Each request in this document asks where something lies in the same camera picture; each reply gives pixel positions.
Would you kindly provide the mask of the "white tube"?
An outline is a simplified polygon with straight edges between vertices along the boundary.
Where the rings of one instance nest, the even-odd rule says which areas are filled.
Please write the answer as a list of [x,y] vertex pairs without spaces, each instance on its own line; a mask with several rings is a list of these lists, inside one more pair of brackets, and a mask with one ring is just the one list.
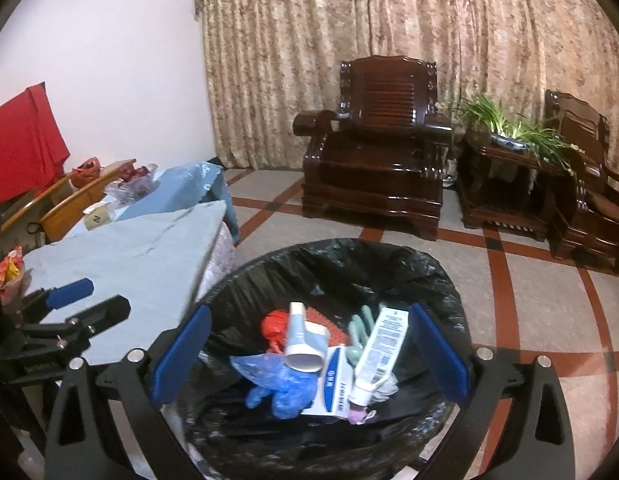
[[353,320],[364,323],[367,338],[358,336],[365,346],[359,352],[349,402],[356,406],[385,402],[398,391],[393,370],[407,335],[409,314],[405,310],[381,307],[371,323],[371,310],[364,306]]

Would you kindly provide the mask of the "pink foam piece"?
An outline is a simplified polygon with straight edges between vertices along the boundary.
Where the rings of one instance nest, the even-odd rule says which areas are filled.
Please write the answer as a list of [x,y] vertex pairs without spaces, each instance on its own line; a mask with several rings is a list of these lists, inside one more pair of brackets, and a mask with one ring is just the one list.
[[360,406],[357,404],[349,405],[349,414],[347,414],[347,420],[351,425],[360,426],[364,425],[369,420],[374,419],[377,411],[369,410],[367,406]]

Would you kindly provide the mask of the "white alcohol pad box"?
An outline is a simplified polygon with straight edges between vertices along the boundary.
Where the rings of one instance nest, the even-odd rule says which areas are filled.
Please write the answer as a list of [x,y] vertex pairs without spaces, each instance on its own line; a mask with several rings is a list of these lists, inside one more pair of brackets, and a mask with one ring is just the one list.
[[349,364],[344,344],[329,347],[314,400],[300,414],[346,419],[349,417],[349,393],[353,383],[354,367]]

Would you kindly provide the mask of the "orange bubble wrap sheet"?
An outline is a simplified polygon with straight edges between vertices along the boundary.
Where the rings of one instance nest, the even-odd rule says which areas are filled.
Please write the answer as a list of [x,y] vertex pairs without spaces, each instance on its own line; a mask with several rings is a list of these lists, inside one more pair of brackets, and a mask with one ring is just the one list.
[[318,310],[309,307],[306,310],[306,320],[311,323],[325,326],[329,330],[329,346],[337,346],[338,344],[347,344],[349,342],[349,335],[347,335],[341,328],[338,328],[332,323],[329,318],[326,318]]

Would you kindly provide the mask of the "mint green rubber glove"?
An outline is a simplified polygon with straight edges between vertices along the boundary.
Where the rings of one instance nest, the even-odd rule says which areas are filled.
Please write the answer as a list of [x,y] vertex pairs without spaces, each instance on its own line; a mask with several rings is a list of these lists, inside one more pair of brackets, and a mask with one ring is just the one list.
[[[358,314],[354,314],[352,319],[347,324],[347,333],[349,334],[349,345],[345,348],[347,361],[352,367],[355,367],[367,344],[371,332],[375,327],[375,318],[367,304],[364,304]],[[375,391],[376,396],[393,396],[398,391],[398,381],[394,374],[390,374],[381,386]]]

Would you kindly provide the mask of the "black trash bag bin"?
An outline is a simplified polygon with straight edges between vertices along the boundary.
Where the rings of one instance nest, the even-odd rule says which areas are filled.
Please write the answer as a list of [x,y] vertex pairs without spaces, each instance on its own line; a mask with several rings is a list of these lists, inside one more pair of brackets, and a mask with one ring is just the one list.
[[207,479],[388,479],[416,463],[444,428],[451,404],[412,341],[395,374],[398,390],[371,422],[300,416],[280,420],[268,403],[248,408],[250,384],[235,356],[266,349],[267,314],[300,301],[344,328],[361,307],[423,304],[461,339],[470,331],[459,292],[425,252],[357,238],[270,252],[227,275],[204,297],[212,331],[177,400],[192,460]]

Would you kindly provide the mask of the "red snack packets bowl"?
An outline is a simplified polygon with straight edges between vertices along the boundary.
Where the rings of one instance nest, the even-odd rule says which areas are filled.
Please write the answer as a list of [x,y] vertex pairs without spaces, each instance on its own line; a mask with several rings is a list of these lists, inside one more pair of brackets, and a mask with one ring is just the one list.
[[3,307],[20,298],[29,281],[30,272],[25,266],[23,246],[16,245],[0,261],[0,300]]

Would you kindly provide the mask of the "tissue box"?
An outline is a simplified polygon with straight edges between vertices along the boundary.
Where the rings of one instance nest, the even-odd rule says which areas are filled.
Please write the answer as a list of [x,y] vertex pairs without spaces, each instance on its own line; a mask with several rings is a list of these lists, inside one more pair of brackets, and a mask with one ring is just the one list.
[[87,231],[92,231],[99,226],[105,226],[112,222],[111,204],[107,202],[94,203],[84,210],[82,222]]

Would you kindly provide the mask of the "grey blue tablecloth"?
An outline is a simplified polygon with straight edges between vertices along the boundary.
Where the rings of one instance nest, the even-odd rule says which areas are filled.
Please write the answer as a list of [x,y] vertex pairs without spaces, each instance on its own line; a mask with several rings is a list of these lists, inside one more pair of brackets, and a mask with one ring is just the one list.
[[134,348],[146,349],[177,327],[191,306],[233,266],[234,246],[222,200],[163,214],[145,214],[67,237],[24,257],[26,290],[55,288],[88,278],[92,295],[50,313],[59,323],[120,295],[130,303],[127,320],[90,339],[91,364],[111,363]]

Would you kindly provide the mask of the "red cloth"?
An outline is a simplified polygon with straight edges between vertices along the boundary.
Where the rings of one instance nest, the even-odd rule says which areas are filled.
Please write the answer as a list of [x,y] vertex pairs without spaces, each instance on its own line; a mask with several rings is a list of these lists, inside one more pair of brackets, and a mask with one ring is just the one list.
[[68,156],[45,84],[28,87],[0,106],[0,204],[52,185]]

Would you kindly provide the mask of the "glass fruit bowl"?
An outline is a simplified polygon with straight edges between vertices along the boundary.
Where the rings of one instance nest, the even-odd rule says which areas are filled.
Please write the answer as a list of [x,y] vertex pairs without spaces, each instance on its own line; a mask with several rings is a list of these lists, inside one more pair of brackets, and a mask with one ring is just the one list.
[[132,162],[126,162],[120,167],[120,177],[105,185],[104,193],[122,205],[138,202],[157,189],[156,170],[155,164],[135,167]]

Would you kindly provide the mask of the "light blue table cover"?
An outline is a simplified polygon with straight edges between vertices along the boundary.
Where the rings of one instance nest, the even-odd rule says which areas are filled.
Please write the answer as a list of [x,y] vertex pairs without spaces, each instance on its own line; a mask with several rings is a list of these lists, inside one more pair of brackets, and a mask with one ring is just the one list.
[[[239,242],[239,223],[232,205],[229,186],[221,166],[211,162],[191,162],[191,164],[155,171],[157,189],[138,202],[122,205],[105,195],[100,202],[111,204],[112,222],[130,220],[146,214],[165,214],[189,209],[198,204],[223,202],[226,205],[224,224],[229,229],[232,240]],[[77,235],[87,232],[80,220],[68,232]]]

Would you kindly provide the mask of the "dark wooden side table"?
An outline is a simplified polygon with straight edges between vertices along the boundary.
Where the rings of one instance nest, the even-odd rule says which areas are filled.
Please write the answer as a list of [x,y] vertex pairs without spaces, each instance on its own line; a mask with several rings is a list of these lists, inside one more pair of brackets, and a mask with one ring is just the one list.
[[457,170],[466,228],[495,224],[530,233],[540,242],[547,238],[556,209],[552,185],[570,175],[529,151],[502,148],[477,132],[465,135]]

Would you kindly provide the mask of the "green potted plant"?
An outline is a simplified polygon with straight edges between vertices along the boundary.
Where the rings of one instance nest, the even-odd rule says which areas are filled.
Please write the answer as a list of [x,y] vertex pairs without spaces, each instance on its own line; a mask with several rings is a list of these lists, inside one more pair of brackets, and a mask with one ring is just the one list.
[[487,132],[500,148],[530,153],[538,162],[555,165],[569,174],[573,172],[567,153],[579,149],[565,142],[556,129],[529,122],[524,116],[511,119],[501,104],[481,92],[461,100],[457,110],[467,129],[477,127]]

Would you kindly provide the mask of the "beige patterned curtain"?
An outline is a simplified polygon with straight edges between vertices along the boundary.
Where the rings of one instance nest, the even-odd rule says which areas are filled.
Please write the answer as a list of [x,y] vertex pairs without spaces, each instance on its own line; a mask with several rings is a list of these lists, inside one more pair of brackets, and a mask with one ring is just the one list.
[[339,66],[369,55],[433,62],[439,103],[475,92],[541,116],[544,92],[609,119],[619,171],[619,32],[597,0],[196,0],[218,157],[297,168],[301,110],[337,104]]

